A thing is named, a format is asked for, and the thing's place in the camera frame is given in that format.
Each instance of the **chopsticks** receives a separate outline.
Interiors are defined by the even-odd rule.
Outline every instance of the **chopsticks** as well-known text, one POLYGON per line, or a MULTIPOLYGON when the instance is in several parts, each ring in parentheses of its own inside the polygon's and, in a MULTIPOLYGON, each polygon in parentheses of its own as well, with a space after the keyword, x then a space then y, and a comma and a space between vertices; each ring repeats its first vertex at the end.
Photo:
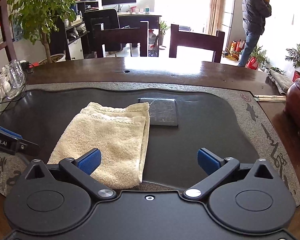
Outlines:
POLYGON ((285 102, 285 96, 253 95, 256 101, 263 102, 285 102))

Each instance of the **towel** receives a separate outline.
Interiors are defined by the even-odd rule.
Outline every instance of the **towel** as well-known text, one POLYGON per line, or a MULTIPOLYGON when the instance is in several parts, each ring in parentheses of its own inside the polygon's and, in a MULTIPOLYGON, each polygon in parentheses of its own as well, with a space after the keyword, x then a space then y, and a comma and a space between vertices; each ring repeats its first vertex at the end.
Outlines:
POLYGON ((290 78, 281 75, 272 69, 269 70, 268 77, 273 83, 275 83, 279 90, 279 93, 283 96, 287 94, 289 87, 293 84, 290 78))
POLYGON ((101 165, 91 176, 113 189, 134 187, 142 182, 149 125, 149 103, 111 108, 91 102, 67 126, 48 164, 99 148, 101 165))

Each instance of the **gray down jacket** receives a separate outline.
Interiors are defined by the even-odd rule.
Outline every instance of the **gray down jacket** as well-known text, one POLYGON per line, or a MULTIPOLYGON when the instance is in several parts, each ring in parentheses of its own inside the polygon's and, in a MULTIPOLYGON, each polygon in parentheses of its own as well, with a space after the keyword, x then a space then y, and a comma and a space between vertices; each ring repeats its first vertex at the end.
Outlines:
POLYGON ((243 28, 255 35, 265 31, 266 18, 271 16, 271 5, 265 0, 242 1, 243 28))

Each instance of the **blue gripper pad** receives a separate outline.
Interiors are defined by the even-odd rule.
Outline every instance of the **blue gripper pad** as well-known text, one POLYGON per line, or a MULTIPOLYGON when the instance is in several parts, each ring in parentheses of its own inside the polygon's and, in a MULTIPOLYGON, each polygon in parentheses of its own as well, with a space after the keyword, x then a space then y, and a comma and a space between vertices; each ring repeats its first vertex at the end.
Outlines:
POLYGON ((5 128, 3 128, 3 127, 0 127, 0 130, 3 131, 3 132, 5 132, 5 133, 7 133, 7 134, 9 134, 9 135, 12 135, 12 136, 18 138, 18 139, 22 139, 22 136, 21 136, 20 134, 11 132, 11 131, 8 130, 8 129, 5 129, 5 128))
POLYGON ((98 148, 93 148, 74 161, 74 165, 88 175, 91 175, 100 164, 101 152, 98 148))
POLYGON ((224 159, 221 159, 206 148, 201 148, 198 151, 198 164, 208 175, 220 169, 224 162, 224 159))

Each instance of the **man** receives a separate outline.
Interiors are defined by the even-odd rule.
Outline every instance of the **man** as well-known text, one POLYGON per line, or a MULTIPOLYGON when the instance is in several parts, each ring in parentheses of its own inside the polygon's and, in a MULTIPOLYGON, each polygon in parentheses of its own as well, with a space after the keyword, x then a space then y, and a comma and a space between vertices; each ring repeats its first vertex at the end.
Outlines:
POLYGON ((251 52, 257 45, 260 35, 265 31, 266 18, 271 16, 270 0, 243 0, 243 28, 246 44, 239 61, 239 67, 245 67, 251 52))

